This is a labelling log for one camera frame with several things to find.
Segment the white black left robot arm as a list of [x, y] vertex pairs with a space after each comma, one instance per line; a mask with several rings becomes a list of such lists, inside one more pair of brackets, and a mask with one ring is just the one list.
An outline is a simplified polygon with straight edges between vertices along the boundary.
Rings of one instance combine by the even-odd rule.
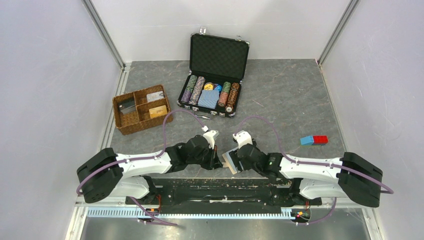
[[107, 197], [134, 197], [151, 204], [157, 198], [157, 190], [150, 174], [179, 172], [189, 165], [199, 165], [208, 171], [222, 168], [211, 141], [212, 137], [196, 135], [164, 151], [135, 155], [104, 148], [77, 169], [77, 194], [87, 204]]

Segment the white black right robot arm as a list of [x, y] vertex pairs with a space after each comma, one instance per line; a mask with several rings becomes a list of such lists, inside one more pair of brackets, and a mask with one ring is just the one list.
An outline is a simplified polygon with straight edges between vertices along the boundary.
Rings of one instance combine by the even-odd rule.
[[304, 158], [264, 153], [247, 144], [222, 157], [232, 174], [253, 170], [270, 181], [291, 181], [288, 196], [295, 204], [317, 198], [348, 198], [361, 206], [380, 206], [383, 171], [353, 152], [336, 158]]

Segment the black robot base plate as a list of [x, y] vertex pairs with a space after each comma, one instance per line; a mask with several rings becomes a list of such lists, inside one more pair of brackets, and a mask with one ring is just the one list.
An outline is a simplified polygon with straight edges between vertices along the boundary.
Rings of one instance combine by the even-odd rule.
[[150, 178], [148, 194], [136, 199], [162, 214], [277, 214], [281, 208], [322, 205], [299, 194], [298, 180], [267, 178]]

